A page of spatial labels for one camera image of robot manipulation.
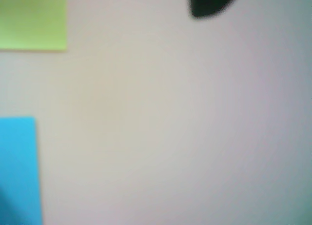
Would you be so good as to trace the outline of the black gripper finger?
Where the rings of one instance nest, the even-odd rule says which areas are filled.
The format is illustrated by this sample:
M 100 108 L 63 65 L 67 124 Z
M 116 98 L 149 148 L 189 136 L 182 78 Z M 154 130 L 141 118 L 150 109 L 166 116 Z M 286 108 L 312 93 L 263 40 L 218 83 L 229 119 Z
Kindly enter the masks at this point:
M 189 0 L 193 18 L 213 18 L 223 13 L 235 0 Z

